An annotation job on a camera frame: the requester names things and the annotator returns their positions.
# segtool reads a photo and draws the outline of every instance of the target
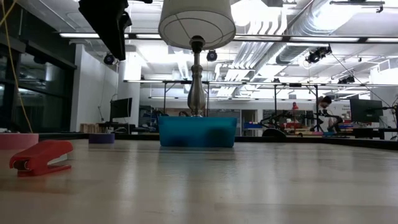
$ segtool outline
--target teal storage container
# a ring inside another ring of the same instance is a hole
[[[236,118],[159,117],[161,146],[233,147]]]

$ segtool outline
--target red stapler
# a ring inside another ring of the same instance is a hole
[[[68,141],[42,141],[15,154],[10,159],[10,168],[18,170],[18,177],[32,177],[70,169],[70,165],[56,166],[48,163],[72,150],[73,146]]]

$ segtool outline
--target wooden table surface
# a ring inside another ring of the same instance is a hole
[[[398,154],[326,144],[234,149],[72,141],[72,169],[17,178],[0,151],[0,223],[398,223]]]

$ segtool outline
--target white lamp shade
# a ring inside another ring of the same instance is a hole
[[[166,44],[183,49],[191,49],[196,35],[205,40],[203,50],[225,46],[236,34],[229,0],[165,0],[159,34]]]

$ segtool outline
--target computer monitor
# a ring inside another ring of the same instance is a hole
[[[115,100],[111,102],[111,119],[113,118],[128,118],[131,116],[132,98]]]
[[[379,100],[351,99],[349,103],[352,122],[380,122],[380,116],[383,116],[383,105]]]

